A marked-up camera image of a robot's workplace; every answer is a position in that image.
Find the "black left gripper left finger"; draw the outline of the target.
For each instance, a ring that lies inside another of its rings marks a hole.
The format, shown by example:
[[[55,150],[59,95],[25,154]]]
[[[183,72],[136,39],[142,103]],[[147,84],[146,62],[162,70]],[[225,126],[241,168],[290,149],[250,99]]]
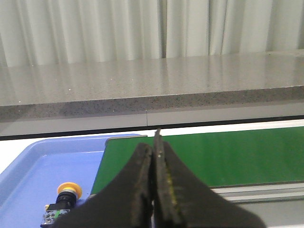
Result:
[[[56,228],[148,228],[152,215],[152,148],[139,143],[115,178],[80,207],[60,217]]]

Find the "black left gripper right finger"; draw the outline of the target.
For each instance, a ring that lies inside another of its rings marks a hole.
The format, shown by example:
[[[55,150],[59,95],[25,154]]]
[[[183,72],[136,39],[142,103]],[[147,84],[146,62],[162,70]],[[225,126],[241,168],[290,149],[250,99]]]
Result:
[[[155,222],[159,228],[264,228],[256,214],[199,180],[156,130],[153,140]]]

